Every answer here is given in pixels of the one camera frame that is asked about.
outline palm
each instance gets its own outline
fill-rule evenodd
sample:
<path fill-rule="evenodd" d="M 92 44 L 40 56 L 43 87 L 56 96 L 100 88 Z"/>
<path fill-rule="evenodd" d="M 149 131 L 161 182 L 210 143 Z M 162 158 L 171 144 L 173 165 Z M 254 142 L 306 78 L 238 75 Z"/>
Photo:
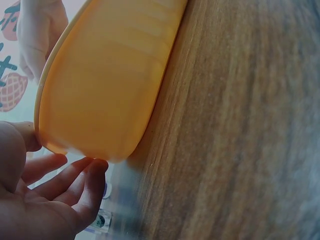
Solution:
<path fill-rule="evenodd" d="M 53 179 L 29 189 L 30 184 L 63 166 L 67 159 L 54 154 L 27 161 L 16 180 L 14 177 L 6 179 L 3 170 L 13 166 L 13 161 L 6 162 L 4 157 L 16 159 L 19 150 L 10 152 L 10 147 L 2 148 L 1 127 L 3 125 L 0 123 L 0 151 L 5 153 L 0 157 L 0 219 L 5 221 L 0 220 L 0 239 L 74 239 L 98 213 L 105 185 L 106 163 L 84 158 Z M 21 159 L 15 161 L 15 166 L 18 166 Z M 16 176 L 16 172 L 11 172 L 11 176 Z"/>

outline finger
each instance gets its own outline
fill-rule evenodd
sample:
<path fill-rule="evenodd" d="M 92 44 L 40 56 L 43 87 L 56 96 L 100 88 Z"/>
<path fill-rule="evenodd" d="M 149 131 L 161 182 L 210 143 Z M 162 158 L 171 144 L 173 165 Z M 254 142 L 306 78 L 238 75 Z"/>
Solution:
<path fill-rule="evenodd" d="M 24 170 L 26 152 L 40 147 L 31 123 L 0 121 L 0 185 L 14 193 Z"/>
<path fill-rule="evenodd" d="M 46 64 L 46 53 L 28 46 L 24 49 L 24 58 L 34 76 L 35 82 L 38 84 Z"/>
<path fill-rule="evenodd" d="M 32 71 L 30 70 L 30 68 L 27 65 L 27 62 L 24 58 L 24 56 L 22 54 L 20 54 L 20 68 L 22 69 L 22 71 L 26 74 L 27 78 L 29 80 L 33 80 L 35 78 L 35 76 L 33 75 Z"/>
<path fill-rule="evenodd" d="M 79 176 L 75 179 L 75 181 L 71 184 L 67 191 L 62 193 L 60 196 L 57 196 L 54 201 L 67 204 L 69 206 L 75 205 L 79 201 L 84 191 L 86 176 L 88 173 L 87 170 L 88 167 L 79 174 Z"/>
<path fill-rule="evenodd" d="M 96 219 L 105 190 L 105 172 L 107 169 L 108 163 L 97 159 L 91 163 L 88 169 L 80 200 L 72 206 L 79 216 L 79 222 L 76 226 L 79 232 Z"/>
<path fill-rule="evenodd" d="M 73 162 L 57 176 L 51 180 L 34 188 L 40 196 L 52 201 L 68 190 L 78 175 L 92 162 L 91 158 L 85 157 L 79 161 Z"/>
<path fill-rule="evenodd" d="M 41 145 L 37 140 L 32 122 L 5 122 L 13 126 L 23 137 L 25 148 L 27 152 L 36 152 L 41 149 Z"/>
<path fill-rule="evenodd" d="M 27 160 L 21 178 L 25 184 L 31 185 L 42 179 L 46 174 L 61 168 L 67 162 L 67 157 L 62 154 L 51 154 Z"/>

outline orange plastic object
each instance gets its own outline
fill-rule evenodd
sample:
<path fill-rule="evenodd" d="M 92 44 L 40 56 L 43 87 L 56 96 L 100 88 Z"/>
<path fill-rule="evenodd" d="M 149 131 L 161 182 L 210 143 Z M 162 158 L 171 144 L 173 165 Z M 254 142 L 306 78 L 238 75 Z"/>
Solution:
<path fill-rule="evenodd" d="M 35 106 L 55 153 L 126 159 L 149 122 L 187 0 L 88 0 L 44 68 Z"/>

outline hand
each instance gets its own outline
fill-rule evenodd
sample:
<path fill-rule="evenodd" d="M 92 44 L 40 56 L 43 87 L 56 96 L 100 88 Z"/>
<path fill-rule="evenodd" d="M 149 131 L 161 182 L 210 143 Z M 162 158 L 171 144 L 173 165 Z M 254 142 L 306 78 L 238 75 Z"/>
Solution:
<path fill-rule="evenodd" d="M 60 154 L 26 162 L 40 148 L 32 124 L 0 122 L 0 239 L 71 240 L 98 214 L 107 162 L 84 158 L 30 190 L 67 163 Z"/>
<path fill-rule="evenodd" d="M 21 0 L 17 24 L 20 67 L 38 84 L 53 47 L 68 25 L 62 0 Z"/>

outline wood grain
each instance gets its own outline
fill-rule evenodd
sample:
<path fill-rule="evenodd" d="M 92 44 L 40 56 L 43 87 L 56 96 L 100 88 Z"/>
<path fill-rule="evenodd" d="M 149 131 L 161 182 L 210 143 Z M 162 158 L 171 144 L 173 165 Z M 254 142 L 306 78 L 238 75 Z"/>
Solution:
<path fill-rule="evenodd" d="M 320 1 L 189 0 L 121 239 L 320 239 Z"/>

